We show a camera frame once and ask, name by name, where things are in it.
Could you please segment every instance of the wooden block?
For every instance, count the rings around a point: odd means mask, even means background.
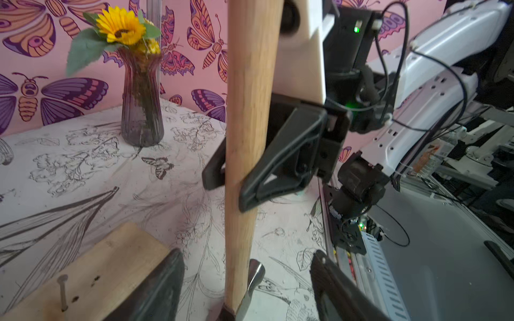
[[[168,253],[168,247],[138,229],[136,224],[125,223],[32,292],[0,320],[103,320]],[[68,275],[65,284],[68,309],[65,312],[61,311],[60,287],[57,283],[57,278],[63,274]]]

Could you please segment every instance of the yellow flower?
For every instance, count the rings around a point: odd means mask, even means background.
[[[159,43],[155,39],[148,39],[148,51],[153,54],[160,53]]]
[[[97,26],[101,33],[107,35],[107,42],[119,42],[124,45],[133,45],[138,42],[146,32],[133,11],[127,12],[118,7],[109,7],[97,19]]]
[[[159,54],[160,53],[159,43],[155,39],[141,40],[140,42],[138,42],[136,44],[135,49],[142,53],[151,53],[151,54]]]

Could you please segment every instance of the sunflower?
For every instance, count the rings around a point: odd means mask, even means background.
[[[109,7],[109,11],[98,15],[97,26],[101,33],[107,35],[107,42],[119,42],[124,45],[133,45],[138,42],[146,32],[133,11]]]

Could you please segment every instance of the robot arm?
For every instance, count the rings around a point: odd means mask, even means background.
[[[484,51],[497,40],[506,24],[512,5],[501,0],[488,0],[473,8],[476,2],[466,1],[450,8],[449,14],[422,32],[410,46],[415,51],[453,65],[475,53]],[[402,48],[385,57],[388,70],[395,70]],[[383,72],[380,60],[370,63],[375,73]],[[453,67],[463,81],[467,96],[472,98],[479,79],[468,75],[463,68]],[[463,90],[456,77],[443,66],[410,52],[401,71],[394,117],[376,131],[373,140],[353,154],[340,168],[341,189],[332,190],[331,212],[341,221],[357,217],[376,204],[384,194],[389,177],[399,165],[416,156],[416,144],[428,143],[434,132],[431,128],[451,125],[458,118]]]
[[[454,64],[493,44],[510,15],[511,5],[487,0],[471,8],[471,3],[475,2],[460,4],[469,8],[449,14],[422,32],[415,39],[416,50]],[[368,126],[370,118],[384,108],[377,99],[373,72],[365,65],[380,29],[381,15],[342,7],[335,20],[321,8],[322,0],[288,0],[284,6],[273,84],[273,92],[282,96],[271,99],[266,150],[243,182],[239,201],[242,212],[304,189],[313,175],[327,183],[346,133],[355,127],[360,133],[379,129],[375,139],[353,154],[338,173],[342,188],[334,197],[340,204],[337,212],[349,217],[360,215],[383,196],[389,177],[416,142],[430,136],[409,127],[437,128],[447,122],[446,118],[454,121],[455,116],[448,112],[458,110],[455,106],[463,99],[454,75],[410,52],[398,89],[389,88],[396,92],[394,117],[408,127],[398,123],[384,126],[377,119],[374,126]],[[386,57],[388,70],[398,65],[399,50]],[[370,65],[381,72],[382,66],[377,64]],[[477,75],[454,70],[463,80],[467,96],[472,97]],[[364,104],[364,108],[352,109],[350,104],[354,102]],[[224,156],[222,144],[204,170],[206,189],[224,184]]]

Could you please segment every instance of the green leaf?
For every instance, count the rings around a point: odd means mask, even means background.
[[[147,23],[144,23],[144,26],[146,28],[146,33],[144,34],[143,38],[151,39],[151,38],[157,38],[160,36],[160,30],[156,26],[153,26],[153,25],[147,24]]]
[[[140,24],[144,24],[145,23],[144,15],[143,15],[143,10],[139,9],[139,11],[137,13],[137,18],[139,19],[139,23]]]
[[[105,51],[116,51],[119,47],[123,46],[123,44],[120,44],[119,42],[108,44],[104,50]]]
[[[82,30],[72,41],[66,64],[66,76],[69,77],[90,63],[98,60],[103,50],[110,44],[98,37],[94,29]]]
[[[104,39],[105,41],[107,41],[107,35],[105,33],[101,33],[99,29],[95,28],[95,32],[96,34],[98,35],[98,37]]]
[[[84,18],[93,26],[93,27],[96,27],[96,19],[98,19],[98,14],[97,13],[89,13],[89,12],[84,12],[83,13],[84,15]]]

